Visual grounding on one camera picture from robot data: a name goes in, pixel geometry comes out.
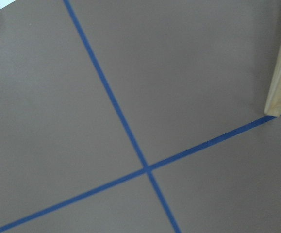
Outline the blue tape line lengthwise left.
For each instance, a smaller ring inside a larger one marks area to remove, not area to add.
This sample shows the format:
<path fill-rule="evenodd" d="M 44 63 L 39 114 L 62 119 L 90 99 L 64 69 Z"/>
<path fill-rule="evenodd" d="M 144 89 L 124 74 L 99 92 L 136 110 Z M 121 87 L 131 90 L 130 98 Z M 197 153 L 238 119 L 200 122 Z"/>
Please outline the blue tape line lengthwise left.
<path fill-rule="evenodd" d="M 181 229 L 180 229 L 180 227 L 179 227 L 179 225 L 178 225 L 178 223 L 177 223 L 177 221 L 176 221 L 176 219 L 175 219 L 175 217 L 174 217 L 174 215 L 173 215 L 173 213 L 172 213 L 172 211 L 171 211 L 171 209 L 170 209 L 170 207 L 169 207 L 169 205 L 168 205 L 168 203 L 167 203 L 167 201 L 166 201 L 166 199 L 165 199 L 165 197 L 164 197 L 164 195 L 163 195 L 163 193 L 162 193 L 162 191 L 161 191 L 161 189 L 158 185 L 158 182 L 157 182 L 156 178 L 154 177 L 154 175 L 152 173 L 152 169 L 149 167 L 148 162 L 147 162 L 140 146 L 138 145 L 138 142 L 137 142 L 137 140 L 136 140 L 136 138 L 135 138 L 135 136 L 134 136 L 134 134 L 133 134 L 133 132 L 132 132 L 132 130 L 131 130 L 131 128 L 130 128 L 130 126 L 129 126 L 129 124 L 128 124 L 128 122 L 127 122 L 127 120 L 126 120 L 126 118 L 125 118 L 125 116 L 124 116 L 124 114 L 121 110 L 121 108 L 120 108 L 120 105 L 119 105 L 119 103 L 118 103 L 118 101 L 117 101 L 117 99 L 116 99 L 116 97 L 115 97 L 115 95 L 114 95 L 114 93 L 111 89 L 111 86 L 109 85 L 108 80 L 107 80 L 106 76 L 104 75 L 104 72 L 103 72 L 103 70 L 102 70 L 102 68 L 99 64 L 99 61 L 98 61 L 97 57 L 95 56 L 95 53 L 94 53 L 94 51 L 93 51 L 93 49 L 90 45 L 90 42 L 89 42 L 89 40 L 88 40 L 88 38 L 87 38 L 87 36 L 86 36 L 82 26 L 81 26 L 81 23 L 80 23 L 77 15 L 76 15 L 76 12 L 74 11 L 74 9 L 72 7 L 72 4 L 70 3 L 70 1 L 65 0 L 64 5 L 65 5 L 72 21 L 73 21 L 73 24 L 74 24 L 79 36 L 80 36 L 80 39 L 81 39 L 81 41 L 82 41 L 82 43 L 85 47 L 85 50 L 86 50 L 86 52 L 87 52 L 87 54 L 90 58 L 90 61 L 92 62 L 92 65 L 94 66 L 94 68 L 97 72 L 97 75 L 98 75 L 98 77 L 99 77 L 99 79 L 100 79 L 109 99 L 110 99 L 110 102 L 111 102 L 111 104 L 112 104 L 112 106 L 113 106 L 113 108 L 114 108 L 123 128 L 124 128 L 124 131 L 127 134 L 128 138 L 130 140 L 130 143 L 132 144 L 132 147 L 137 154 L 137 157 L 138 157 L 138 159 L 139 159 L 139 161 L 142 165 L 142 168 L 143 168 L 144 172 L 146 173 L 146 176 L 148 177 L 149 182 L 150 182 L 152 188 L 154 189 L 155 194 L 157 195 L 157 198 L 158 198 L 158 200 L 159 200 L 159 202 L 160 202 L 160 204 L 161 204 L 161 206 L 162 206 L 162 208 L 163 208 L 163 210 L 164 210 L 164 212 L 165 212 L 165 214 L 168 218 L 168 221 L 171 224 L 172 229 L 174 230 L 174 232 L 180 233 Z"/>

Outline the blue tape line crosswise far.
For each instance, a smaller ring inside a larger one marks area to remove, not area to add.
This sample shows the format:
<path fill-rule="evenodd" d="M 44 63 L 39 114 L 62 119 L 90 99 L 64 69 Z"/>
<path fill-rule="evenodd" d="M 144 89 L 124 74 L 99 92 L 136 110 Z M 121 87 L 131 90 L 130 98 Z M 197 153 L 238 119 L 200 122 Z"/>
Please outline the blue tape line crosswise far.
<path fill-rule="evenodd" d="M 281 233 L 281 119 L 142 166 L 120 129 L 0 125 L 0 233 Z"/>

